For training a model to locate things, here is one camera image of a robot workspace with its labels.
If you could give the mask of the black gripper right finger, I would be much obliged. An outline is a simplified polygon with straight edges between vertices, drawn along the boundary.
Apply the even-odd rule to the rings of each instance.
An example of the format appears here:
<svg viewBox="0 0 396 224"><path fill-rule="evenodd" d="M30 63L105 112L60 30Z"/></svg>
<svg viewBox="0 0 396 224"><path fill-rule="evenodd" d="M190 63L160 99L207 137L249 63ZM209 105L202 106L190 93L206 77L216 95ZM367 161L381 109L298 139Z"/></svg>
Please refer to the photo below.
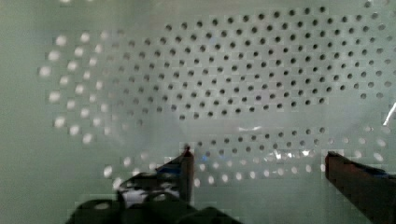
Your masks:
<svg viewBox="0 0 396 224"><path fill-rule="evenodd" d="M373 224L395 224L395 175L329 151L325 176Z"/></svg>

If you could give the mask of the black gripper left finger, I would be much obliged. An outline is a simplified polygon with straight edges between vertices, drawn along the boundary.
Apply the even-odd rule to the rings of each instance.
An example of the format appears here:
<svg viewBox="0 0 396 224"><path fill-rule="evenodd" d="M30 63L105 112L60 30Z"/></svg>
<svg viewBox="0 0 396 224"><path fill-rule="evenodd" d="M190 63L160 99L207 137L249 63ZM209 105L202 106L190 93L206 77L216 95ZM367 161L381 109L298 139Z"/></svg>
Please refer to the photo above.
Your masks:
<svg viewBox="0 0 396 224"><path fill-rule="evenodd" d="M123 181L116 198L80 204L65 224L242 224L215 207L191 206L194 156L189 146L176 158Z"/></svg>

